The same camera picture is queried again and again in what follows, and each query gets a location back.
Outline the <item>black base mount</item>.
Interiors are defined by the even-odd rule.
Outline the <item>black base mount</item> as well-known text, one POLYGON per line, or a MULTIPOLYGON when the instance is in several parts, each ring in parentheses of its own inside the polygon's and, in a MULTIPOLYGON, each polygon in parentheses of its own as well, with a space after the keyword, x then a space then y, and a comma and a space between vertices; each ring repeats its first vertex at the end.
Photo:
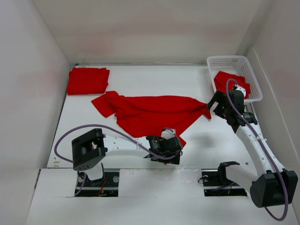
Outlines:
POLYGON ((240 165, 235 161, 222 162, 217 169, 201 169, 198 183, 203 185, 205 197, 245 196, 247 192, 226 176, 226 167, 240 165))
POLYGON ((118 197, 119 180, 119 170, 105 170, 99 180, 90 180, 83 172, 78 172, 75 197, 118 197))

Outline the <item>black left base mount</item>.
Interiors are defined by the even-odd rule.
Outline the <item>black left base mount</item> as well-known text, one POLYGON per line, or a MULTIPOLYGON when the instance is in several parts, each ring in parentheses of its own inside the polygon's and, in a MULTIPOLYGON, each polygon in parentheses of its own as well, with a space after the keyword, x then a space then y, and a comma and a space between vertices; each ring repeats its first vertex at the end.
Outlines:
POLYGON ((78 172, 75 197, 118 197, 119 180, 119 170, 105 170, 99 180, 90 180, 83 172, 78 172))

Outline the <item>red t-shirts in basket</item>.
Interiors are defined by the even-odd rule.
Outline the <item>red t-shirts in basket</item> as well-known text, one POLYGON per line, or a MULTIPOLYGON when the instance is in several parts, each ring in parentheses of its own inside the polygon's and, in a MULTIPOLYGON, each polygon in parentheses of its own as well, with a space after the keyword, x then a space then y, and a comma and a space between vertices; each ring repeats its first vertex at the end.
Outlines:
POLYGON ((246 91, 245 99, 251 94, 250 84, 246 82, 246 79, 243 76, 237 76, 234 74, 229 74, 223 71, 219 71, 214 78, 214 84, 216 89, 222 93, 226 93, 226 82, 228 79, 234 79, 239 86, 243 87, 246 91))

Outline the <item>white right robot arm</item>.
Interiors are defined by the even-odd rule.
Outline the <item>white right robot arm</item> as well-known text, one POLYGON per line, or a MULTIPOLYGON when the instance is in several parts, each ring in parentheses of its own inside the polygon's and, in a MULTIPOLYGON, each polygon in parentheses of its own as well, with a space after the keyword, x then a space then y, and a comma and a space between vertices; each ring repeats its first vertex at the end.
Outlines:
POLYGON ((222 162, 217 169, 217 180, 226 185, 234 182, 250 193, 254 205, 266 208, 289 205, 298 183, 295 171, 288 171, 272 153, 264 139, 255 116, 245 111, 244 95, 240 90, 227 94, 216 91, 207 104, 214 113, 226 120, 248 151, 256 172, 248 171, 235 161, 222 162))

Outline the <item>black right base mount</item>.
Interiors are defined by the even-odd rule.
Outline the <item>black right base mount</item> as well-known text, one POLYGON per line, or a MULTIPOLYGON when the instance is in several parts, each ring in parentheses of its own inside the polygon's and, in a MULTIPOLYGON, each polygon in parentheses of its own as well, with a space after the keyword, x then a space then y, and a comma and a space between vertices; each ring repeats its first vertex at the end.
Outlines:
POLYGON ((198 183, 203 185, 205 197, 245 196, 247 192, 226 176, 226 167, 240 165, 235 161, 222 162, 217 169, 201 169, 198 183))

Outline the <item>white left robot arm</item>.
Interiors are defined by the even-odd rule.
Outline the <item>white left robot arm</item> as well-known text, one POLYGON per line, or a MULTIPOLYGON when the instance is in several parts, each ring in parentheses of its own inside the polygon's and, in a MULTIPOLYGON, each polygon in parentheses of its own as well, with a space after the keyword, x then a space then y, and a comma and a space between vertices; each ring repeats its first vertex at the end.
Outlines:
POLYGON ((99 186, 104 182, 104 157, 134 156, 149 158, 164 164, 180 163, 183 145, 178 136, 165 138, 144 136, 132 138, 106 135, 95 128, 72 141, 73 170, 84 173, 89 182, 99 186))

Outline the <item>white plastic basket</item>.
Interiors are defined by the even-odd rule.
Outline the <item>white plastic basket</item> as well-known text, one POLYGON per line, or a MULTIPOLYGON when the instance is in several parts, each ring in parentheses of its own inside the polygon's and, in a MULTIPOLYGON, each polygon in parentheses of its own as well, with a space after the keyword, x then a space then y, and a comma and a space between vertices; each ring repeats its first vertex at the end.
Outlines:
POLYGON ((263 94, 253 69, 245 56, 226 55, 226 56, 210 56, 207 58, 208 70, 212 82, 214 92, 217 90, 214 78, 219 71, 229 74, 242 76, 246 83, 250 84, 251 93, 245 99, 245 104, 258 102, 263 99, 263 94))

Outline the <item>folded red t-shirt stack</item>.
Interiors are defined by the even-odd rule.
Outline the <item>folded red t-shirt stack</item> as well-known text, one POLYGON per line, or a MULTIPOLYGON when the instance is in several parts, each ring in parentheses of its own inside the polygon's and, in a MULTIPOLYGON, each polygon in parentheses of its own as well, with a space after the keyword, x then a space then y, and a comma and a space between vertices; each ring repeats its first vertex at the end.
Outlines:
POLYGON ((73 68, 69 72, 68 95, 103 94, 108 86, 110 70, 107 68, 73 68))

